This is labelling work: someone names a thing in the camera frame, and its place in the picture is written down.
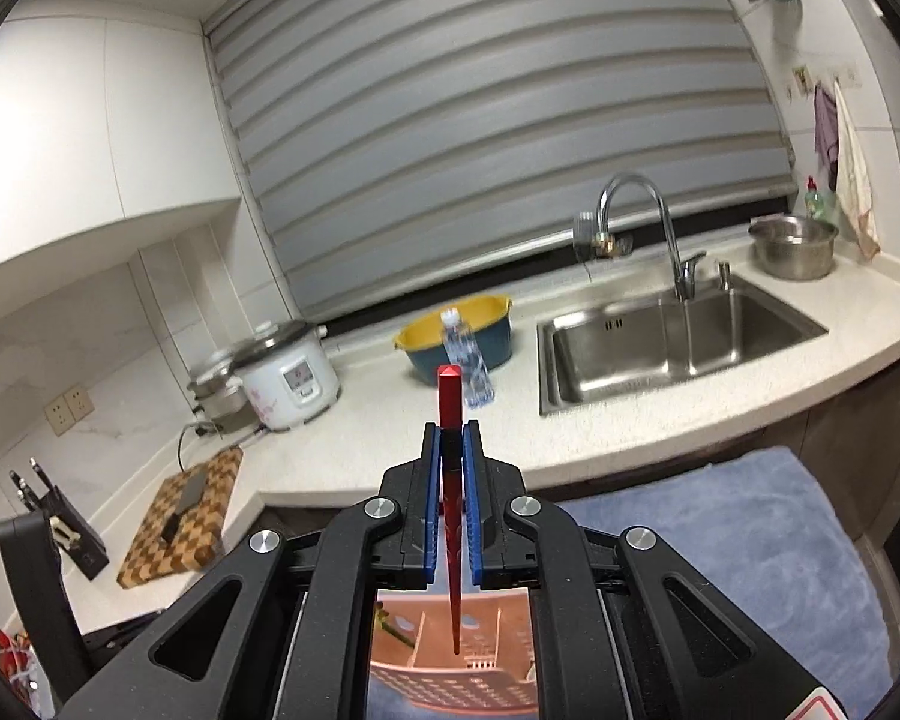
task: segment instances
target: sink basin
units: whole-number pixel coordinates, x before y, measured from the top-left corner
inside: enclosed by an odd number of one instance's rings
[[[650,391],[757,360],[825,334],[813,319],[732,276],[564,314],[536,329],[540,413]]]

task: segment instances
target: white sticker with red border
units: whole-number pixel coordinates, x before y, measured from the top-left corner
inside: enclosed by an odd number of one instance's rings
[[[817,688],[787,715],[787,720],[847,720],[847,716],[826,688]]]

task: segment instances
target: red chopstick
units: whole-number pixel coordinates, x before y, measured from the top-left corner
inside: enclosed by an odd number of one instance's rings
[[[443,482],[443,526],[447,541],[450,622],[454,655],[460,654],[460,552],[463,519],[463,391],[459,365],[437,371],[440,413],[440,469]]]

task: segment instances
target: faucet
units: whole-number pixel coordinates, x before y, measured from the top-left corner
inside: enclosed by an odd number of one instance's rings
[[[637,184],[650,193],[650,196],[656,200],[656,205],[660,210],[660,220],[663,222],[663,235],[667,239],[667,250],[670,252],[670,265],[674,271],[674,288],[677,291],[677,297],[680,300],[692,300],[696,292],[697,283],[697,264],[704,256],[705,251],[700,251],[685,260],[680,259],[680,252],[677,248],[677,236],[674,234],[674,223],[670,219],[670,209],[667,207],[667,201],[663,199],[660,190],[647,177],[639,175],[635,172],[617,173],[600,192],[600,201],[597,204],[597,232],[593,238],[593,248],[597,256],[612,257],[617,256],[618,242],[607,230],[607,212],[610,210],[610,201],[621,187],[628,184]]]

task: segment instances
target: blue mat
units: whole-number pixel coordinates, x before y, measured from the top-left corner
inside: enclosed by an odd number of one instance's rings
[[[823,490],[790,450],[752,452],[562,507],[606,533],[631,525],[660,533],[830,688],[850,720],[863,720],[890,689],[890,640],[874,586]],[[464,571],[463,591],[475,591]],[[446,588],[441,561],[431,591]],[[367,718],[448,717],[370,683]]]

